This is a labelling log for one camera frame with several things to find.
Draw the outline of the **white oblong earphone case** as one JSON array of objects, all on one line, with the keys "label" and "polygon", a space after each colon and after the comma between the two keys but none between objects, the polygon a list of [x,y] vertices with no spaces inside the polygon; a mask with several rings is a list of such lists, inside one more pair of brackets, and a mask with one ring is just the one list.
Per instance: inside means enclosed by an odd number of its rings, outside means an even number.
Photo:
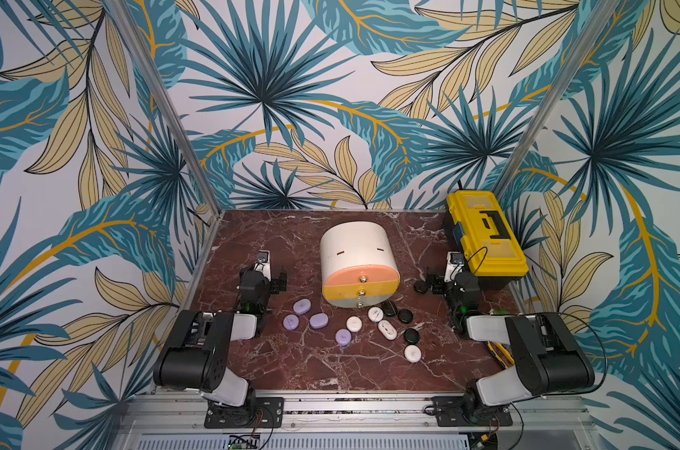
[{"label": "white oblong earphone case", "polygon": [[377,324],[381,335],[389,341],[394,341],[398,337],[396,328],[387,320],[382,320]]}]

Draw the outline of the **orange top drawer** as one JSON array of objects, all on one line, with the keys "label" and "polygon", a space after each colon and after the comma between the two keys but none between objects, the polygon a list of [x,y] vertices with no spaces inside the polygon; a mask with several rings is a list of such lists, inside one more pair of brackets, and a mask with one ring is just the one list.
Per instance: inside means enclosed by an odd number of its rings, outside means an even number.
[{"label": "orange top drawer", "polygon": [[335,270],[323,279],[324,286],[344,286],[395,282],[400,280],[396,268],[384,264],[362,264]]}]

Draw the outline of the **white cylindrical drawer cabinet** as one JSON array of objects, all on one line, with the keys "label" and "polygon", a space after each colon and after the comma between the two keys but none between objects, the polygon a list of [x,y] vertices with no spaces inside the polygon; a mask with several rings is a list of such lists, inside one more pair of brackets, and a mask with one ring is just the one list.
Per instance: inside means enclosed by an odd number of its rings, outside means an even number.
[{"label": "white cylindrical drawer cabinet", "polygon": [[399,272],[385,229],[370,221],[346,222],[330,228],[320,241],[322,296],[324,277],[340,268],[362,264],[389,265]]}]

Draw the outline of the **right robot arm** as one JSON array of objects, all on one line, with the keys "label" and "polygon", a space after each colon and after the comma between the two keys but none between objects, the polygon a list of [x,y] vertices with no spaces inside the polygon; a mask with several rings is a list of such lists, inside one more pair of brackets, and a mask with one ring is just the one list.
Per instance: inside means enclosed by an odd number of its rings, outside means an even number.
[{"label": "right robot arm", "polygon": [[430,273],[425,283],[445,299],[450,327],[459,339],[502,345],[512,358],[506,369],[469,383],[462,400],[468,414],[595,388],[595,371],[558,313],[484,313],[478,310],[480,280],[469,272],[450,277]]}]

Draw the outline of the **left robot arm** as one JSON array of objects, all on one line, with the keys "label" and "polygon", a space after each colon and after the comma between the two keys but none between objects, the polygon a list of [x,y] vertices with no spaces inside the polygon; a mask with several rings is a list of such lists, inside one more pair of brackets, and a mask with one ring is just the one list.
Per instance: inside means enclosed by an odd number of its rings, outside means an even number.
[{"label": "left robot arm", "polygon": [[228,367],[230,344],[261,336],[270,317],[270,297],[287,289],[287,273],[267,277],[258,269],[240,275],[234,309],[180,313],[153,368],[153,382],[176,390],[195,390],[219,408],[252,411],[251,384]]}]

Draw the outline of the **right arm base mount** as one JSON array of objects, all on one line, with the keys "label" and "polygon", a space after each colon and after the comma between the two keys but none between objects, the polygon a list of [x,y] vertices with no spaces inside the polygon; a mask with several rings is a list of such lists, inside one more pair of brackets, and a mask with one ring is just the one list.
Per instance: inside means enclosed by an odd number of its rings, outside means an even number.
[{"label": "right arm base mount", "polygon": [[508,405],[486,406],[478,399],[465,396],[436,396],[425,412],[435,418],[441,428],[510,427],[513,424]]}]

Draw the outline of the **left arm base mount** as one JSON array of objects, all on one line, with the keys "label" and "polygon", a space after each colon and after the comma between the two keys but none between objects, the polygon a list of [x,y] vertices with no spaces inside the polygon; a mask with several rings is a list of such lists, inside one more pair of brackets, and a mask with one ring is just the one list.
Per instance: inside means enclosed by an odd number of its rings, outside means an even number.
[{"label": "left arm base mount", "polygon": [[278,429],[283,424],[285,399],[253,397],[240,407],[209,403],[205,429]]}]

